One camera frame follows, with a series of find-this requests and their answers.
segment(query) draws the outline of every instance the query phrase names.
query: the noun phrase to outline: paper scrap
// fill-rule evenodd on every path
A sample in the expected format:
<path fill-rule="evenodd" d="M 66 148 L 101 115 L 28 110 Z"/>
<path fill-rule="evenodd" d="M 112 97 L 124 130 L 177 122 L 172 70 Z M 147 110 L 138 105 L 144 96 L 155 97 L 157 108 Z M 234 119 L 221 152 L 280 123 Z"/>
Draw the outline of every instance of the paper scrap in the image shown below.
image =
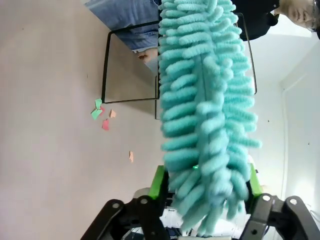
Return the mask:
<path fill-rule="evenodd" d="M 102 122 L 102 128 L 106 131 L 109 130 L 109 119 L 103 120 Z"/>
<path fill-rule="evenodd" d="M 102 104 L 102 100 L 100 98 L 95 100 L 95 108 L 100 110 L 100 106 Z"/>
<path fill-rule="evenodd" d="M 99 114 L 99 116 L 101 116 L 105 112 L 105 109 L 103 107 L 100 107 L 100 110 L 102 110 L 102 112 Z"/>
<path fill-rule="evenodd" d="M 95 109 L 93 110 L 93 112 L 91 113 L 91 116 L 93 117 L 94 120 L 97 119 L 97 117 L 102 113 L 102 110 L 99 109 Z"/>
<path fill-rule="evenodd" d="M 129 151 L 129 159 L 130 159 L 130 162 L 134 162 L 134 152 L 133 151 Z"/>
<path fill-rule="evenodd" d="M 117 113 L 111 109 L 109 113 L 109 117 L 112 119 L 112 118 L 115 118 L 116 116 L 117 116 Z"/>

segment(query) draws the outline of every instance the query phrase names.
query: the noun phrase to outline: metal stand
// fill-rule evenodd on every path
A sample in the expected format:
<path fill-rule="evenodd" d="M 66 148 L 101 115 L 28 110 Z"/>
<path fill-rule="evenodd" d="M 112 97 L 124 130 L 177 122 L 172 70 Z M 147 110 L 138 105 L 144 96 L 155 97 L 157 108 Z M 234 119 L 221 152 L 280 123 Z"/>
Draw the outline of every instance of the metal stand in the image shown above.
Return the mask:
<path fill-rule="evenodd" d="M 125 32 L 131 29 L 136 29 L 136 28 L 141 28 L 144 26 L 149 26 L 149 25 L 154 25 L 158 24 L 160 21 L 151 21 L 151 22 L 146 22 L 143 24 L 138 24 L 138 25 L 133 25 L 133 26 L 128 26 L 125 28 L 120 28 L 117 30 L 110 31 L 107 37 L 106 41 L 106 48 L 105 48 L 105 57 L 104 57 L 104 66 L 103 66 L 103 77 L 102 77 L 102 92 L 101 92 L 101 100 L 103 104 L 115 104 L 115 103 L 129 103 L 129 102 L 138 102 L 138 101 L 149 101 L 149 100 L 154 100 L 154 107 L 155 107 L 155 113 L 154 113 L 154 118 L 157 119 L 157 100 L 159 99 L 160 93 L 159 93 L 159 73 L 158 77 L 155 78 L 155 83 L 154 83 L 154 97 L 150 98 L 137 98 L 137 99 L 127 99 L 127 100 L 118 100 L 118 101 L 105 101 L 106 97 L 106 85 L 107 85 L 107 72 L 108 72 L 108 60 L 109 60 L 109 50 L 110 50 L 110 42 L 111 42 L 111 35 L 120 33 L 120 32 Z"/>
<path fill-rule="evenodd" d="M 251 51 L 251 46 L 250 46 L 250 40 L 249 40 L 249 35 L 247 31 L 247 26 L 245 22 L 245 18 L 242 13 L 236 13 L 238 16 L 241 16 L 243 19 L 243 25 L 244 25 L 244 31 L 246 34 L 246 39 L 248 42 L 249 46 L 249 51 L 250 51 L 250 58 L 251 58 L 251 63 L 252 63 L 252 71 L 253 71 L 253 79 L 254 79 L 254 94 L 257 93 L 257 81 L 256 81 L 256 72 L 255 72 L 255 66 L 254 66 L 254 59 L 252 56 L 252 51 Z M 160 10 L 159 10 L 159 20 L 158 21 L 151 21 L 151 22 L 146 22 L 143 24 L 138 24 L 138 25 L 133 25 L 133 26 L 128 26 L 125 28 L 120 28 L 117 30 L 110 31 L 107 37 L 106 41 L 106 48 L 105 48 L 105 57 L 104 57 L 104 66 L 103 66 L 103 76 L 102 76 L 102 92 L 101 92 L 101 100 L 103 104 L 115 104 L 115 103 L 129 103 L 129 102 L 139 102 L 139 101 L 149 101 L 153 100 L 154 101 L 154 118 L 157 119 L 157 100 L 159 100 L 160 96 L 160 76 L 158 72 L 158 76 L 154 81 L 154 97 L 150 98 L 137 98 L 137 99 L 127 99 L 127 100 L 118 100 L 118 101 L 105 101 L 106 98 L 106 84 L 107 84 L 107 71 L 108 71 L 108 60 L 109 60 L 109 50 L 110 50 L 110 42 L 111 42 L 111 35 L 120 33 L 120 32 L 125 32 L 131 29 L 136 29 L 136 28 L 141 28 L 149 25 L 154 25 L 158 24 L 161 21 L 160 17 Z"/>

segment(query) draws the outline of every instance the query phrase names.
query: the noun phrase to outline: white wall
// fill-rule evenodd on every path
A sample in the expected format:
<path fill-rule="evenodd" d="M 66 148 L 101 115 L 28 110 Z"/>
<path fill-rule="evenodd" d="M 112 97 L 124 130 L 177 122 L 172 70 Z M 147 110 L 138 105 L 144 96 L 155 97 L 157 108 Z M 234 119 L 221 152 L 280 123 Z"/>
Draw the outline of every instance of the white wall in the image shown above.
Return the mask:
<path fill-rule="evenodd" d="M 318 41 L 315 33 L 312 37 L 267 34 L 250 41 L 258 89 L 260 84 L 280 83 Z"/>
<path fill-rule="evenodd" d="M 255 106 L 252 109 L 258 115 L 257 131 L 251 137 L 262 140 L 261 149 L 251 149 L 260 180 L 268 185 L 273 195 L 280 196 L 284 173 L 284 120 L 281 105 L 281 89 L 277 82 L 258 82 Z M 265 240 L 274 237 L 270 228 Z"/>
<path fill-rule="evenodd" d="M 281 83 L 287 114 L 286 197 L 297 195 L 320 210 L 320 43 Z"/>
<path fill-rule="evenodd" d="M 267 34 L 272 35 L 285 35 L 285 36 L 298 36 L 310 38 L 312 32 L 306 28 L 300 27 L 292 23 L 292 21 L 285 15 L 280 15 L 277 25 L 270 28 Z"/>

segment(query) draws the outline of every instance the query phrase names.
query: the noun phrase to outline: green paper scrap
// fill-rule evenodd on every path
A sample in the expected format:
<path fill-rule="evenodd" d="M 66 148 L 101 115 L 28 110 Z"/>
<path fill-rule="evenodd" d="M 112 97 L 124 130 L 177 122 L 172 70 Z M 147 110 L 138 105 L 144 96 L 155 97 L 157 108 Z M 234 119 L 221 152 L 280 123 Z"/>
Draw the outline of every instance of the green paper scrap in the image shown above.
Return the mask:
<path fill-rule="evenodd" d="M 95 100 L 95 108 L 100 110 L 100 106 L 102 104 L 102 100 L 100 98 Z"/>
<path fill-rule="evenodd" d="M 91 116 L 93 117 L 94 120 L 97 119 L 97 117 L 99 117 L 99 115 L 102 113 L 102 110 L 99 109 L 95 109 L 92 113 Z"/>

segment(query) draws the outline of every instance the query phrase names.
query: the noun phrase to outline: jeans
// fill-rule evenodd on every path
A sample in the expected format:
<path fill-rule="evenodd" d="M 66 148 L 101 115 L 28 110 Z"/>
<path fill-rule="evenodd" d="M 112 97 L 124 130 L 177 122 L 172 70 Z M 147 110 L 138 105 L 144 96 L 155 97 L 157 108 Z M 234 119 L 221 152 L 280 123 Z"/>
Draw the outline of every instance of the jeans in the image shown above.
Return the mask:
<path fill-rule="evenodd" d="M 158 21 L 159 0 L 90 0 L 85 6 L 110 30 Z M 116 34 L 131 50 L 158 46 L 158 24 Z"/>

